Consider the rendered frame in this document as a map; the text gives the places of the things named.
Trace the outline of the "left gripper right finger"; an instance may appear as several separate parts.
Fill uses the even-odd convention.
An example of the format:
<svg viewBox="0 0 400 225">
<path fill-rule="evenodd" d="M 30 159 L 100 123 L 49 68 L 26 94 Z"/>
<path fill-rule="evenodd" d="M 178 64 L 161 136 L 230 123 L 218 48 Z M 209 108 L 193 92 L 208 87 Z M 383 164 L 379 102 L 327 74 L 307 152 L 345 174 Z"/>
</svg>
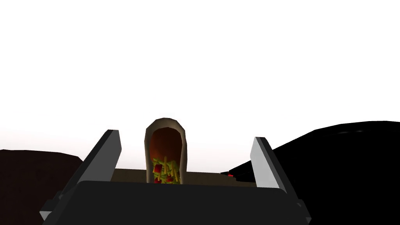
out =
<svg viewBox="0 0 400 225">
<path fill-rule="evenodd" d="M 270 144 L 264 137 L 255 137 L 250 152 L 257 187 L 279 188 L 293 200 L 307 223 L 311 215 L 303 200 L 299 199 Z"/>
</svg>

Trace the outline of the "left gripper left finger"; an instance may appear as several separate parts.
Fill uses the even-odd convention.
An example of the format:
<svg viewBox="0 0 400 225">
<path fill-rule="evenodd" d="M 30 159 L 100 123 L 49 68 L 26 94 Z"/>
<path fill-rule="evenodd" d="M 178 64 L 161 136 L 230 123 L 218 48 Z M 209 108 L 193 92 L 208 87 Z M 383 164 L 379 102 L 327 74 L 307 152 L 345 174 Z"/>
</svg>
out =
<svg viewBox="0 0 400 225">
<path fill-rule="evenodd" d="M 42 219 L 45 221 L 56 208 L 60 199 L 78 183 L 82 181 L 111 181 L 120 154 L 121 141 L 119 131 L 107 130 L 72 175 L 66 186 L 57 192 L 53 199 L 46 201 L 39 212 Z"/>
</svg>

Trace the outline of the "taco with red green filling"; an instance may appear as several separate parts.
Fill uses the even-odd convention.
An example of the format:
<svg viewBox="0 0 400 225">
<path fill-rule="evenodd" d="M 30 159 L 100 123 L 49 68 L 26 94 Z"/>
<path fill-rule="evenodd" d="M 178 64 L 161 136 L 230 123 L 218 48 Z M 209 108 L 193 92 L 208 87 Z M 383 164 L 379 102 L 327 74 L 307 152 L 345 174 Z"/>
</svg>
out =
<svg viewBox="0 0 400 225">
<path fill-rule="evenodd" d="M 185 183 L 188 156 L 186 132 L 177 120 L 154 120 L 146 129 L 144 144 L 147 183 Z"/>
</svg>

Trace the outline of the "large black rounded shape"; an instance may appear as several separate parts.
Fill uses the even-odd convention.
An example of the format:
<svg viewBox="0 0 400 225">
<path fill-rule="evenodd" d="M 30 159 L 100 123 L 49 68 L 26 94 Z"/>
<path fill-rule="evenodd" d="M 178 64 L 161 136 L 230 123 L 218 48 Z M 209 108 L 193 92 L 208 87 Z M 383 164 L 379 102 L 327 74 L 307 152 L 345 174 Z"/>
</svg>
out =
<svg viewBox="0 0 400 225">
<path fill-rule="evenodd" d="M 306 225 L 400 225 L 400 122 L 344 123 L 272 149 Z M 225 172 L 256 184 L 251 160 Z"/>
</svg>

